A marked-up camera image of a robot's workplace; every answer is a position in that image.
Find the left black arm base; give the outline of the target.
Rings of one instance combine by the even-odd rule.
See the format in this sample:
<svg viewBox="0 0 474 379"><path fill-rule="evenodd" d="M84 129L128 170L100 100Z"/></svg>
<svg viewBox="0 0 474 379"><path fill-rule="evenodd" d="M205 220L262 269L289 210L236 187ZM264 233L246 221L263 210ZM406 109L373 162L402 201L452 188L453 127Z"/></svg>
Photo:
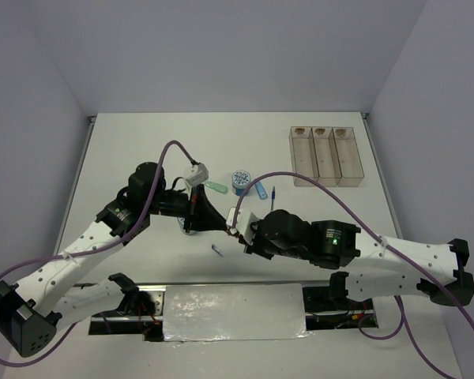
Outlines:
<svg viewBox="0 0 474 379"><path fill-rule="evenodd" d="M90 336L140 336L147 342L163 342L165 288L132 284L124 275L115 274L123 297L115 310L107 310L90 318Z"/></svg>

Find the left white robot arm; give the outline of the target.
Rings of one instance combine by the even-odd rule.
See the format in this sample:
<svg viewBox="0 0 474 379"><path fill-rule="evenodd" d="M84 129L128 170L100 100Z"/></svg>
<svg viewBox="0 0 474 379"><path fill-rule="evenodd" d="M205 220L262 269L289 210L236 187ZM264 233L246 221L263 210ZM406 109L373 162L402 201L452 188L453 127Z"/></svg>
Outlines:
<svg viewBox="0 0 474 379"><path fill-rule="evenodd" d="M168 189L164 169L158 163L142 163L127 186L63 251L35 260L37 269L16 283L0 276L0 333L11 347L29 358L57 331L94 313L133 313L145 294L128 276L115 273L81 290L75 284L145 231L152 215L181 218L186 231L225 231L224 217L205 195L208 177L203 163L192 162L182 177L185 189Z"/></svg>

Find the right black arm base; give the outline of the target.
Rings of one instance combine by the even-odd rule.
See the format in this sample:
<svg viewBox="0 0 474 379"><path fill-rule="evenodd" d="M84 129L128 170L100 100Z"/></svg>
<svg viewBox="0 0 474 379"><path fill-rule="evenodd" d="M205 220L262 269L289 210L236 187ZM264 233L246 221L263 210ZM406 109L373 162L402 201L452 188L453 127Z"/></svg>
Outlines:
<svg viewBox="0 0 474 379"><path fill-rule="evenodd" d="M377 328L374 303L371 299L357 302L337 294L330 282L323 285L304 284L303 304L307 331Z"/></svg>

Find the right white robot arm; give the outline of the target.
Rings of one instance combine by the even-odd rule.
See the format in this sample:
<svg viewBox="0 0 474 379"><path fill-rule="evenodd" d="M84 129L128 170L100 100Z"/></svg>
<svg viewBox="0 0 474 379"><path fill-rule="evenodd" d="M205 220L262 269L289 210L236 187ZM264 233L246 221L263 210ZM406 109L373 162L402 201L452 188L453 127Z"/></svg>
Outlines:
<svg viewBox="0 0 474 379"><path fill-rule="evenodd" d="M277 209L260 220L240 211L228 217L248 254L307 261L331 271L328 300L337 309L369 298L419 295L440 306L457 300L467 306L474 279L465 266L468 243L459 238L441 245L391 237L373 238L355 224L336 220L309 223Z"/></svg>

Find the red pen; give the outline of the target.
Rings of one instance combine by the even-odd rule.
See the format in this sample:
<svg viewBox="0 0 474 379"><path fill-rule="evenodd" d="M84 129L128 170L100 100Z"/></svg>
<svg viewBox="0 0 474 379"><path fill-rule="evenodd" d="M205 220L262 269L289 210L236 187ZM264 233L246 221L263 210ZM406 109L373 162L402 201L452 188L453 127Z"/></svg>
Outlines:
<svg viewBox="0 0 474 379"><path fill-rule="evenodd" d="M227 229L226 230L227 235L238 238L239 237L239 232L236 229Z"/></svg>

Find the blue pen cap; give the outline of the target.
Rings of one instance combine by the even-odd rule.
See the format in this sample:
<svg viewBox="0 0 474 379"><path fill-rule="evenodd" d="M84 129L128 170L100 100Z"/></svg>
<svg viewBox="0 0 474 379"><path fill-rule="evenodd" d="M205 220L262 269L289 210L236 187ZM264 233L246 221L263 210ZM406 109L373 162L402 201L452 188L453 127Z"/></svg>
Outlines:
<svg viewBox="0 0 474 379"><path fill-rule="evenodd" d="M220 257L223 257L224 255L222 254L221 250L215 246L215 245L211 245L211 249L216 253L218 254Z"/></svg>

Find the blue pen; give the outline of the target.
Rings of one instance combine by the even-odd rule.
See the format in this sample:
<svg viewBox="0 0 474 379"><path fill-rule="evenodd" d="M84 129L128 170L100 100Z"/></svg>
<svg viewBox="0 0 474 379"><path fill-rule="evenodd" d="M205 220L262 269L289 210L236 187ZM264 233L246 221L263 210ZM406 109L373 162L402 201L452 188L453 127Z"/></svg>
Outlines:
<svg viewBox="0 0 474 379"><path fill-rule="evenodd" d="M270 212L273 212L273 210L274 210L275 199L276 199L276 187L273 186L273 188L272 188L272 193L271 193Z"/></svg>

